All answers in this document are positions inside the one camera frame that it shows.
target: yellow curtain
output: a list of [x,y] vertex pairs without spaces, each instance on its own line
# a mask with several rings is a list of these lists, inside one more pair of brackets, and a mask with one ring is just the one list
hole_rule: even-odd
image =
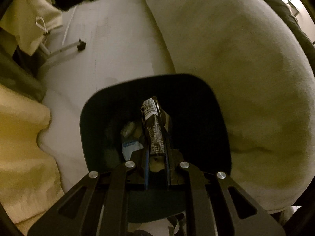
[[46,106],[0,85],[0,201],[25,235],[63,196],[56,162],[36,142],[49,120]]

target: black caster wheel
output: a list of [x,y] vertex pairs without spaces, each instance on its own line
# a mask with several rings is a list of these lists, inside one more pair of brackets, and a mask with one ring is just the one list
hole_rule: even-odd
[[77,46],[78,51],[83,51],[85,50],[86,47],[86,42],[81,41],[81,39],[79,39],[80,44]]

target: yellow towel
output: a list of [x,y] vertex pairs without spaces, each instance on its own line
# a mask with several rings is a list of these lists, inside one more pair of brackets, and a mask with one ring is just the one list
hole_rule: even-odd
[[36,143],[49,120],[46,106],[0,85],[0,202],[23,233],[63,196],[55,160]]
[[30,56],[44,37],[44,31],[36,25],[36,17],[44,19],[47,30],[62,25],[62,12],[52,6],[51,0],[14,0],[0,21],[0,27],[15,36],[20,49]]

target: white wall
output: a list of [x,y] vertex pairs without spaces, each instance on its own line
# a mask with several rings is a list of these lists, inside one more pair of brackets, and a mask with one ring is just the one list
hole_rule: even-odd
[[299,25],[302,31],[308,36],[308,38],[314,42],[315,41],[315,25],[308,14],[307,10],[303,6],[300,0],[292,0],[292,4],[297,8],[300,12],[296,18],[299,21]]

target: green fabric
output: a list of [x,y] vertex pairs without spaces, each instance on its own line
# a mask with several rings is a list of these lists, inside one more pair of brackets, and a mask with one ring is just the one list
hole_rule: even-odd
[[34,77],[24,71],[0,46],[0,84],[41,102],[46,89]]
[[297,41],[300,43],[308,61],[315,73],[315,47],[313,46],[310,39],[301,30],[299,24],[296,22],[289,8],[282,0],[264,0],[278,16],[284,21],[284,23],[290,28]]

